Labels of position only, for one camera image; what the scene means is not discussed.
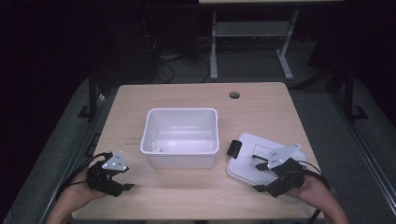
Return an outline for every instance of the table leg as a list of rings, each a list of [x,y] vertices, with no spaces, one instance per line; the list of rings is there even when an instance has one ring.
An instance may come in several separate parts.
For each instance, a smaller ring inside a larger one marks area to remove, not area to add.
[[[299,10],[294,10],[293,14],[291,15],[291,19],[285,34],[285,41],[281,49],[276,50],[277,58],[280,61],[280,65],[282,66],[283,73],[285,74],[286,79],[293,79],[293,74],[289,68],[288,61],[286,60],[286,51],[288,50],[289,42],[291,40],[291,35],[293,34],[294,24],[297,21]]]
[[[218,61],[216,59],[216,11],[213,12],[212,21],[212,50],[210,51],[210,78],[217,80],[218,77]]]

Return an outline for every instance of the dark background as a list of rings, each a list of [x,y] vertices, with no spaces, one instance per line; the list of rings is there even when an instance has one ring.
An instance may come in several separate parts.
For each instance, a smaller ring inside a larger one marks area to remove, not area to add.
[[[152,78],[155,58],[145,51],[141,26],[144,14],[104,10],[98,2],[0,3],[1,220],[84,79],[105,67],[107,72],[97,81],[106,91],[120,84],[113,83],[119,79],[114,74],[120,72],[129,74],[125,82],[142,83]],[[336,10],[311,8],[300,14],[294,38],[317,37],[319,28],[323,38],[311,65],[326,69],[346,63],[396,124],[394,5],[360,0],[348,1],[345,8]],[[211,20],[208,12],[157,12],[156,23],[150,28],[165,44],[194,53],[195,35],[210,32],[210,22],[207,27],[196,23],[196,16],[199,21]]]

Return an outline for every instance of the metal frame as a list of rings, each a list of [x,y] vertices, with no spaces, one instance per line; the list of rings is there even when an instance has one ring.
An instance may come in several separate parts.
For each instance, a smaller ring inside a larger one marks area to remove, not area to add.
[[[373,150],[369,147],[369,145],[366,143],[365,139],[361,135],[361,132],[359,131],[353,120],[352,114],[350,114],[349,111],[346,110],[346,106],[351,105],[346,105],[346,103],[341,102],[341,100],[335,94],[332,95],[332,100],[335,105],[338,105],[336,108],[337,110],[339,110],[341,118],[344,120],[350,133],[355,138],[355,141],[361,150],[361,155],[366,162],[366,165],[370,173],[372,174],[375,183],[378,185],[379,189],[384,195],[384,198],[388,202],[388,205],[392,210],[393,214],[396,215],[396,190],[389,182],[387,175],[384,173],[379,162],[375,158],[375,155],[372,153]]]
[[[90,92],[90,105],[83,106],[79,111],[78,117],[79,118],[88,118],[88,122],[93,120],[93,117],[96,115],[97,111],[97,104],[96,101],[98,100],[98,95],[100,95],[96,89],[96,82],[94,79],[94,75],[90,74],[88,77],[88,85],[89,85],[89,92]]]
[[[284,36],[285,41],[282,47],[276,50],[276,56],[279,59],[285,78],[292,80],[293,74],[285,56],[298,13],[299,10],[294,10],[289,21],[218,22],[216,11],[214,11],[212,20],[212,49],[210,51],[210,78],[212,80],[219,78],[216,58],[217,36]]]
[[[50,213],[51,207],[55,204],[56,201],[55,197],[56,197],[56,193],[58,192],[58,188],[62,185],[62,183],[66,180],[66,178],[69,177],[74,172],[74,170],[82,163],[82,161],[86,159],[85,154],[87,152],[87,148],[92,146],[93,138],[96,138],[97,133],[95,133],[93,130],[95,130],[95,128],[97,128],[98,125],[100,125],[99,122],[100,116],[95,116],[95,114],[102,113],[102,110],[106,104],[106,98],[102,94],[99,94],[98,98],[95,99],[95,101],[93,102],[93,97],[90,95],[90,101],[91,103],[95,104],[95,113],[93,114],[90,112],[90,116],[87,117],[92,119],[87,123],[86,129],[83,135],[81,136],[81,138],[78,140],[77,146],[72,153],[71,159],[64,167],[64,172],[61,176],[61,179],[59,179],[57,183],[57,187],[50,194],[49,203],[45,208],[43,214],[41,215],[39,223],[45,223],[45,220]]]

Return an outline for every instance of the forearm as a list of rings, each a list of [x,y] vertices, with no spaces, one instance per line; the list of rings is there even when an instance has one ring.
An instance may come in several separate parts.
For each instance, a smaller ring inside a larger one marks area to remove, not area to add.
[[[327,224],[348,224],[347,215],[343,208],[337,204],[332,209],[322,211]]]
[[[47,218],[47,224],[67,224],[70,214],[67,214],[59,204],[55,204]]]

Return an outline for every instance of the black cable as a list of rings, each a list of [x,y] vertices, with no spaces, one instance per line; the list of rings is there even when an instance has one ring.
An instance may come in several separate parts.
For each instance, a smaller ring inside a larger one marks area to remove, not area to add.
[[[287,171],[284,172],[283,174],[302,174],[302,175],[312,175],[313,177],[319,179],[327,189],[330,189],[329,182],[327,181],[326,177],[324,175],[319,175],[315,172],[312,172],[310,170],[301,170],[301,171]]]
[[[338,69],[342,68],[341,64],[338,63],[324,71],[319,72],[318,74],[312,76],[311,78],[307,79],[306,81],[301,82],[300,84],[297,84],[295,86],[290,86],[288,87],[288,90],[290,91],[299,91],[303,90],[304,88],[310,86],[311,84],[321,80],[322,78],[331,75],[335,72],[337,72]]]
[[[309,218],[309,220],[306,224],[313,224],[315,222],[315,220],[318,218],[320,213],[321,213],[320,209],[315,210],[314,214],[312,214],[312,217]]]
[[[70,187],[70,186],[76,185],[76,184],[86,183],[86,182],[91,181],[91,180],[94,180],[94,179],[96,179],[96,178],[92,178],[92,179],[87,179],[87,180],[83,180],[83,181],[78,181],[78,182],[69,183],[69,184],[66,185],[66,187]]]
[[[163,75],[164,75],[165,78],[166,78],[166,80],[163,80],[162,77],[161,77],[162,74],[159,73],[159,74],[158,74],[158,79],[159,79],[159,81],[160,81],[160,84],[168,84],[168,83],[170,83],[170,82],[172,81],[172,79],[175,77],[175,70],[173,69],[172,66],[170,66],[170,65],[168,65],[168,64],[164,64],[164,63],[161,63],[161,64],[160,64],[160,67],[161,67],[161,69],[162,69],[162,71],[163,71]],[[163,69],[164,67],[167,67],[167,68],[169,68],[169,69],[172,71],[172,76],[171,76],[170,78],[166,75],[166,72],[165,72],[165,70]]]
[[[309,162],[307,162],[307,161],[297,161],[297,162],[305,163],[305,164],[307,164],[307,165],[310,165],[310,166],[313,167],[315,170],[317,170],[317,171],[320,173],[320,175],[323,176],[323,173],[322,173],[316,166],[314,166],[313,164],[311,164],[311,163],[309,163]]]
[[[253,155],[253,156],[251,156],[252,158],[254,158],[254,159],[259,159],[259,160],[261,160],[261,161],[268,161],[267,159],[265,159],[265,158],[263,158],[263,157],[260,157],[260,156],[258,156],[258,155]]]
[[[59,187],[58,192],[56,193],[56,200],[59,199],[59,196],[64,192],[64,190],[69,186],[70,182],[78,175],[85,167],[87,167],[94,159],[101,157],[101,156],[106,156],[108,153],[99,153],[87,160],[85,160],[67,179],[62,183],[62,185]]]
[[[197,58],[198,60],[200,60],[201,62],[203,62],[205,65],[206,65],[206,68],[207,68],[207,72],[206,72],[206,76],[205,76],[205,78],[204,79],[202,79],[202,81],[200,82],[200,83],[204,83],[206,80],[207,80],[207,78],[210,76],[210,65],[209,65],[209,63],[207,63],[204,59],[202,59],[202,58]]]
[[[170,63],[170,62],[172,62],[172,61],[179,60],[179,59],[181,59],[181,58],[183,58],[183,57],[185,57],[185,56],[183,56],[183,55],[177,55],[177,56],[175,56],[175,57],[173,57],[173,58],[171,58],[171,59],[163,59],[163,60],[160,62],[160,64]]]

